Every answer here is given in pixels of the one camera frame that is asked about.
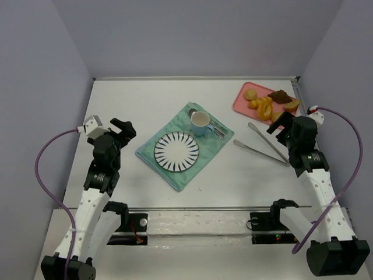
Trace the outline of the round bun back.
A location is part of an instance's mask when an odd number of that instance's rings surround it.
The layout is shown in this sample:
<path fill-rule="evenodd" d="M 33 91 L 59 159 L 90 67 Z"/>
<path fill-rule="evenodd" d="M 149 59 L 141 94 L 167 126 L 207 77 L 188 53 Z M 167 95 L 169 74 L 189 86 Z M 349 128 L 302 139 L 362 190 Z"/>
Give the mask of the round bun back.
<path fill-rule="evenodd" d="M 245 92 L 244 92 L 244 97 L 245 99 L 247 99 L 248 101 L 251 101 L 251 100 L 255 100 L 257 98 L 257 92 L 255 89 L 247 89 Z"/>

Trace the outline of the metal spoon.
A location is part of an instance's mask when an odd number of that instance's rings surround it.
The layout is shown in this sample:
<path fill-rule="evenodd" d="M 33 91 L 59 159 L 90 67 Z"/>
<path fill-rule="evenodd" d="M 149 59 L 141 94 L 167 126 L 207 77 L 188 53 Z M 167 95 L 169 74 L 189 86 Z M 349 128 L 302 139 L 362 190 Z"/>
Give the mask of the metal spoon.
<path fill-rule="evenodd" d="M 189 110 L 188 114 L 189 114 L 190 118 L 192 117 L 192 114 L 193 114 L 194 112 L 196 112 L 196 111 L 198 111 L 198 110 L 195 109 L 195 108 L 192 108 L 192 109 Z M 220 139 L 224 139 L 224 137 L 226 136 L 225 133 L 224 133 L 221 129 L 219 129 L 219 128 L 217 127 L 217 125 L 213 124 L 211 120 L 210 120 L 210 124 L 211 124 L 212 127 L 214 128 L 214 133 L 215 133 L 215 134 L 216 134 Z"/>

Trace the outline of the striped long bread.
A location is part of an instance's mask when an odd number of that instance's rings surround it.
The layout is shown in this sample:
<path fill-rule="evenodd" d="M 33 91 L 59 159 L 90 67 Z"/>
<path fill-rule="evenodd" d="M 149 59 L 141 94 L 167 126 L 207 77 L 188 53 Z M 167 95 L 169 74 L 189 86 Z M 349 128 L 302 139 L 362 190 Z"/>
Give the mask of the striped long bread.
<path fill-rule="evenodd" d="M 257 109 L 259 107 L 259 105 L 263 102 L 269 102 L 271 103 L 272 102 L 272 98 L 269 97 L 269 96 L 265 96 L 265 97 L 260 97 L 260 98 L 257 98 L 257 99 L 254 99 L 254 100 L 250 100 L 248 102 L 248 108 L 249 109 Z"/>

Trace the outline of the sliced baguette piece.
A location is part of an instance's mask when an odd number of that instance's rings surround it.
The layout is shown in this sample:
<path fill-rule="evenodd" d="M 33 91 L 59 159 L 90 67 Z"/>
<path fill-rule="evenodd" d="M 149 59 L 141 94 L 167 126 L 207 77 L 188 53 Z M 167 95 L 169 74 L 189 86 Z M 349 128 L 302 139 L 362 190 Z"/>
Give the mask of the sliced baguette piece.
<path fill-rule="evenodd" d="M 300 104 L 301 102 L 299 100 L 293 100 L 292 102 L 286 103 L 283 110 L 289 113 L 296 112 Z"/>

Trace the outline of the pink tray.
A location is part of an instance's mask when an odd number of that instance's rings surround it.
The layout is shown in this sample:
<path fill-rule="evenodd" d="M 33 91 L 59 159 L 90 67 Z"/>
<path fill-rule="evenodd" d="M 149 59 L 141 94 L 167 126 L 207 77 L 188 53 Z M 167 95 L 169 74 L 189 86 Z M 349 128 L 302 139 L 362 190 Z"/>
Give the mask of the pink tray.
<path fill-rule="evenodd" d="M 270 119 L 267 120 L 267 121 L 260 120 L 258 115 L 257 115 L 256 109 L 254 110 L 254 109 L 251 109 L 251 108 L 248 107 L 249 100 L 247 100 L 244 97 L 244 93 L 248 89 L 255 89 L 258 98 L 267 96 L 268 94 L 277 91 L 277 89 L 273 90 L 273 89 L 261 86 L 259 84 L 253 83 L 253 82 L 245 82 L 243 84 L 242 88 L 240 89 L 237 98 L 235 99 L 235 101 L 233 103 L 233 110 L 236 111 L 237 113 L 240 113 L 244 116 L 250 117 L 254 120 L 260 121 L 262 123 L 266 123 L 267 125 L 270 125 L 272 123 L 272 121 Z M 284 91 L 293 100 L 296 99 L 294 96 L 290 95 L 290 91 L 288 91 L 288 90 L 284 90 Z M 274 113 L 278 113 L 278 112 L 282 113 L 284 111 L 283 110 L 284 104 L 278 104 L 274 101 L 272 102 L 272 104 L 273 104 L 273 112 Z M 292 115 L 300 116 L 300 107 L 295 112 L 292 112 Z"/>

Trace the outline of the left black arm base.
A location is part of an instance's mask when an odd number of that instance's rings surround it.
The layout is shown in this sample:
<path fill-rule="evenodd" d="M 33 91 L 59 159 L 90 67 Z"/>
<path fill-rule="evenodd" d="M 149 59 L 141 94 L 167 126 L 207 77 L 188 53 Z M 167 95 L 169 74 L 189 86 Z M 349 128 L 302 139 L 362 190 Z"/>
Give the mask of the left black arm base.
<path fill-rule="evenodd" d="M 127 219 L 121 219 L 119 228 L 107 244 L 110 246 L 147 246 L 147 220 L 147 213 L 129 213 Z"/>

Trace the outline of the white blue striped plate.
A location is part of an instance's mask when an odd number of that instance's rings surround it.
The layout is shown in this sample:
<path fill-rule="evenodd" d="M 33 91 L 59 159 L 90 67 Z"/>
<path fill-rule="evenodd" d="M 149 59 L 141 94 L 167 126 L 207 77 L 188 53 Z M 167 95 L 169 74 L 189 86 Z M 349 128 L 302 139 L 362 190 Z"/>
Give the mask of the white blue striped plate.
<path fill-rule="evenodd" d="M 170 172 L 184 172 L 198 160 L 199 145 L 186 132 L 169 132 L 159 138 L 154 147 L 157 164 Z"/>

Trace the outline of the green cloth mat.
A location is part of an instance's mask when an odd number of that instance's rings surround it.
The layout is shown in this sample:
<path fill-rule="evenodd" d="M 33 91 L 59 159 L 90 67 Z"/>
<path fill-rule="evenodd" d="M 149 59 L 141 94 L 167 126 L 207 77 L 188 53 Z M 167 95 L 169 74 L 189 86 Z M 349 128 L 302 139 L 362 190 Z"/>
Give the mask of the green cloth mat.
<path fill-rule="evenodd" d="M 194 136 L 192 133 L 191 118 L 188 114 L 190 109 L 207 113 L 212 123 L 225 133 L 224 138 L 220 139 L 215 134 L 211 136 Z M 187 163 L 178 164 L 175 162 L 165 164 L 164 161 L 160 163 L 157 161 L 156 155 L 158 153 L 155 152 L 156 143 L 162 138 L 166 139 L 168 135 L 172 136 L 172 134 L 180 134 L 181 138 L 195 139 L 197 145 L 194 149 L 198 150 L 196 163 L 189 165 Z M 203 107 L 197 103 L 189 102 L 170 122 L 140 146 L 136 150 L 135 155 L 161 175 L 173 189 L 180 192 L 220 152 L 233 135 L 233 130 L 227 128 Z"/>

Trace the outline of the metal tongs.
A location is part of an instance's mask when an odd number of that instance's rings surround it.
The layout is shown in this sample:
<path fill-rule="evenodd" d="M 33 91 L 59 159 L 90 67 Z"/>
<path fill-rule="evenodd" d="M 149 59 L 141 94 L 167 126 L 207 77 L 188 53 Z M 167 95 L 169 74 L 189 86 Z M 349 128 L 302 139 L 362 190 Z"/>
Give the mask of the metal tongs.
<path fill-rule="evenodd" d="M 247 133 L 243 137 L 234 138 L 233 144 L 262 158 L 289 167 L 290 162 L 284 149 L 279 148 L 279 145 L 275 144 L 275 141 L 265 134 L 263 128 L 267 127 L 257 126 L 253 121 L 249 121 L 246 128 Z"/>

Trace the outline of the metal table rail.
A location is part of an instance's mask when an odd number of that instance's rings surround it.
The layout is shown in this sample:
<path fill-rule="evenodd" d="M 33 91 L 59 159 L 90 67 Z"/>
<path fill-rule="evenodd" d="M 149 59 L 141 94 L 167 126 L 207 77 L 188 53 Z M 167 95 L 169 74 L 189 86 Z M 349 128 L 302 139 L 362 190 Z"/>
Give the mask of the metal table rail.
<path fill-rule="evenodd" d="M 94 81 L 290 81 L 298 82 L 296 76 L 127 76 L 98 77 Z"/>

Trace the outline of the light blue mug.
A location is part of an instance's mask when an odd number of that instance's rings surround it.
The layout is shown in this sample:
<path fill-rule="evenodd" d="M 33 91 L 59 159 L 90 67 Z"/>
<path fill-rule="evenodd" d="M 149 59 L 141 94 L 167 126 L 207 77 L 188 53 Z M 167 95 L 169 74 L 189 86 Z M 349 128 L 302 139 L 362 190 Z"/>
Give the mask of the light blue mug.
<path fill-rule="evenodd" d="M 210 117 L 207 113 L 196 111 L 191 117 L 192 132 L 197 137 L 214 133 L 214 128 L 210 124 Z"/>

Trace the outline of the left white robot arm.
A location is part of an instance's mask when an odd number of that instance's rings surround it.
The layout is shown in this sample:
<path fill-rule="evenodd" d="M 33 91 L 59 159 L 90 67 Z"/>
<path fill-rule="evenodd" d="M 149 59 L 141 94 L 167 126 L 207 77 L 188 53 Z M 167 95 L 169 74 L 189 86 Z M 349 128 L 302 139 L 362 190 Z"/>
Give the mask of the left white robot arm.
<path fill-rule="evenodd" d="M 76 213 L 41 184 L 47 195 L 65 210 L 71 222 L 53 255 L 44 256 L 41 262 L 44 279 L 95 279 L 99 252 L 112 234 L 128 222 L 127 204 L 112 201 L 111 196 L 119 180 L 121 149 L 136 137 L 136 131 L 129 121 L 113 118 L 110 123 L 119 132 L 104 127 L 96 115 L 71 130 L 85 134 L 88 143 L 93 145 L 93 160 Z"/>

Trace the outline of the round bun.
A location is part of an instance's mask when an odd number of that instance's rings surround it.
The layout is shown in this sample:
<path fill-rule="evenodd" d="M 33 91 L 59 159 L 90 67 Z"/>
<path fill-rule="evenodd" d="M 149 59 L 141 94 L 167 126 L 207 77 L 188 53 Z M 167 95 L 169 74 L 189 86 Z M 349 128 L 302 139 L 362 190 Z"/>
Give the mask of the round bun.
<path fill-rule="evenodd" d="M 244 97 L 245 99 L 247 99 L 248 101 L 251 101 L 251 100 L 255 100 L 257 98 L 257 92 L 255 89 L 247 89 L 245 92 L 244 92 Z"/>
<path fill-rule="evenodd" d="M 273 113 L 272 116 L 271 116 L 271 122 L 276 122 L 279 117 L 283 114 L 283 112 L 276 112 L 276 113 Z"/>

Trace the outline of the orange ring bread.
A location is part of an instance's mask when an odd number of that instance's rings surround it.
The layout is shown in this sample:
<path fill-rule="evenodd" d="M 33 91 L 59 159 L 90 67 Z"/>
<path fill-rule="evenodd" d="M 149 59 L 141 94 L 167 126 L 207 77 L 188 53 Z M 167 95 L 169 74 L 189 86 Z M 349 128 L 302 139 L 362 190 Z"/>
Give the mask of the orange ring bread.
<path fill-rule="evenodd" d="M 256 109 L 257 116 L 262 121 L 267 121 L 273 114 L 273 106 L 270 101 L 262 101 Z"/>

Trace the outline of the dark chocolate bread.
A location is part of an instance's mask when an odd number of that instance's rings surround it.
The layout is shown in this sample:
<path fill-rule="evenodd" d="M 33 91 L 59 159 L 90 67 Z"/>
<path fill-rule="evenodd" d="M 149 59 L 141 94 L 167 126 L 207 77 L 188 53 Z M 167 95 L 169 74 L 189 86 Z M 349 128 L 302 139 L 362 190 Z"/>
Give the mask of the dark chocolate bread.
<path fill-rule="evenodd" d="M 272 92 L 268 94 L 268 97 L 270 97 L 277 104 L 286 104 L 293 101 L 292 98 L 284 90 Z"/>

